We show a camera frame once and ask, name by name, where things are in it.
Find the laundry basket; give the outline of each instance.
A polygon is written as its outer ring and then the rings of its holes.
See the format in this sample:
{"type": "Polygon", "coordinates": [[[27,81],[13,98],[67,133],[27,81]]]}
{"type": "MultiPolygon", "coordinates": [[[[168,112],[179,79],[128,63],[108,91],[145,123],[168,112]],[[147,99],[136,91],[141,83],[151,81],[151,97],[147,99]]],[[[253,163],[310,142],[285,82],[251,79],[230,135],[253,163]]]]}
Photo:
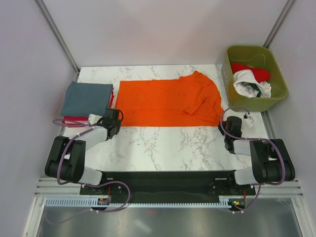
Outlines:
{"type": "Polygon", "coordinates": [[[288,89],[276,59],[271,51],[264,47],[248,45],[229,47],[222,67],[222,76],[229,106],[244,106],[250,111],[263,112],[288,95],[288,89]],[[271,85],[271,98],[247,98],[239,95],[234,88],[235,80],[231,68],[233,62],[267,70],[271,76],[268,81],[271,85]]]}

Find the orange cloth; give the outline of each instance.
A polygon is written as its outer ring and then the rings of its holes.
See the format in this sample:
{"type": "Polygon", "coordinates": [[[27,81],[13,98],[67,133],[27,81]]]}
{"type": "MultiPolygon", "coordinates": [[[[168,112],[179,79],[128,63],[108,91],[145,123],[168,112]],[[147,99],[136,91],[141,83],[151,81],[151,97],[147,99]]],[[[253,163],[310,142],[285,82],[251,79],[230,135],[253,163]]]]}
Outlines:
{"type": "Polygon", "coordinates": [[[116,108],[122,126],[217,126],[223,113],[221,96],[206,75],[172,80],[121,81],[116,108]]]}

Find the blue folded cloth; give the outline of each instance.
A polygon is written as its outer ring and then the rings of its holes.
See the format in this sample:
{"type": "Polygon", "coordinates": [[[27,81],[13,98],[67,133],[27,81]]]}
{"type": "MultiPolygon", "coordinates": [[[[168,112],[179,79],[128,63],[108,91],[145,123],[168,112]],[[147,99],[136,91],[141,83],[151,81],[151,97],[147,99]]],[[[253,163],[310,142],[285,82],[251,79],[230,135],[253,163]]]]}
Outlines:
{"type": "Polygon", "coordinates": [[[61,116],[84,116],[90,114],[103,116],[109,106],[112,84],[91,84],[71,82],[69,85],[61,116]]]}

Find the white marble table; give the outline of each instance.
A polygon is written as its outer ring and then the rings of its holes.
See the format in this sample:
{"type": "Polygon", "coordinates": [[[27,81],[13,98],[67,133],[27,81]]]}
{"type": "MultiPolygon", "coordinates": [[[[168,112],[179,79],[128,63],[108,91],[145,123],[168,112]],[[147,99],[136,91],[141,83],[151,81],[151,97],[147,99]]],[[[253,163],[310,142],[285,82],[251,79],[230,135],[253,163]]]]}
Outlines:
{"type": "MultiPolygon", "coordinates": [[[[121,80],[176,79],[195,70],[212,79],[228,107],[221,76],[222,65],[174,65],[82,68],[78,82],[112,83],[117,97],[121,80]]],[[[244,113],[227,112],[242,117],[244,113]]],[[[260,113],[252,113],[255,125],[242,127],[243,136],[267,138],[260,113]]],[[[84,128],[66,128],[71,136],[84,128]]],[[[104,171],[230,170],[251,166],[248,156],[232,155],[224,147],[217,127],[122,127],[112,140],[86,153],[85,165],[104,171]]]]}

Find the white cloth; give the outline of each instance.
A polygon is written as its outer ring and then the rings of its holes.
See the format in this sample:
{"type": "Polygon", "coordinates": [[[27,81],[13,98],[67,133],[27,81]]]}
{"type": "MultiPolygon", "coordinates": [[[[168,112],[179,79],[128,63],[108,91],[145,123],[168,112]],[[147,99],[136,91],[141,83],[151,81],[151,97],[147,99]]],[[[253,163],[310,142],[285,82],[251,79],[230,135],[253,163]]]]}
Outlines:
{"type": "Polygon", "coordinates": [[[253,83],[259,87],[261,91],[260,97],[264,97],[264,98],[271,97],[270,84],[266,81],[263,81],[261,83],[257,82],[251,70],[241,70],[239,72],[236,72],[234,74],[234,79],[235,79],[234,87],[239,95],[243,95],[248,98],[257,97],[258,91],[254,90],[250,85],[245,85],[246,83],[253,83]]]}

